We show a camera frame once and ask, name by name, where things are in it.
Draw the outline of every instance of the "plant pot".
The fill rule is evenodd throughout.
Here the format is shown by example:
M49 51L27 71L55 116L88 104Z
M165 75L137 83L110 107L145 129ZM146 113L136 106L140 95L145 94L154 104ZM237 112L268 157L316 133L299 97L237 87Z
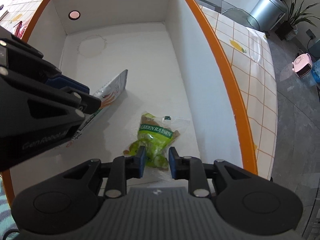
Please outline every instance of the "plant pot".
M284 21L280 25L280 27L275 31L275 33L278 35L278 37L282 41L285 39L285 36L292 30L293 30L293 28L292 28L291 24L288 23L287 21Z
M298 27L296 25L292 26L293 30L290 31L286 36L285 40L286 41L291 41L295 36L298 34Z

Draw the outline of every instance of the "trash can lid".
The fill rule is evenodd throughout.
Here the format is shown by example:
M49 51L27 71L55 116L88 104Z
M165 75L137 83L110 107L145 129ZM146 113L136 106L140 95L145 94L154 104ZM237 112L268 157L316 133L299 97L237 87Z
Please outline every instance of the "trash can lid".
M280 0L270 0L275 6L277 6L281 11L286 12L287 7Z

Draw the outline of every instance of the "gray ribbed panel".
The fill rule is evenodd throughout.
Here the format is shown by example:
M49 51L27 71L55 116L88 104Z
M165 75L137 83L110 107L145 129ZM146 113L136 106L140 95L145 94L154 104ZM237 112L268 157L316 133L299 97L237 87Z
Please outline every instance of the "gray ribbed panel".
M126 197L104 202L84 227L59 236L21 233L16 240L301 240L294 231L277 236L241 232L217 214L209 199L196 198L184 187L132 188Z

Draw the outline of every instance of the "pink fan heater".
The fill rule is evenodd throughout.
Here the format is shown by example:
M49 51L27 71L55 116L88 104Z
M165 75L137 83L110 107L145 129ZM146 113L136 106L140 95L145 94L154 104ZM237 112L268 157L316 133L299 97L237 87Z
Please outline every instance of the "pink fan heater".
M312 69L312 60L309 54L302 54L295 59L293 64L293 72L297 74L298 77L303 77L310 72Z

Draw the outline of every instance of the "green raisin package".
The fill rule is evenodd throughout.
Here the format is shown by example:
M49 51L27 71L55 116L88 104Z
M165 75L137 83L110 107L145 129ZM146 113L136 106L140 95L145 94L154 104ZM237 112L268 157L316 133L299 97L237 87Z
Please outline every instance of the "green raisin package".
M165 157L166 148L171 145L190 125L190 121L172 117L155 117L144 113L141 116L138 130L138 140L125 150L124 154L136 155L140 146L147 150L146 165L154 168L168 169L168 160Z

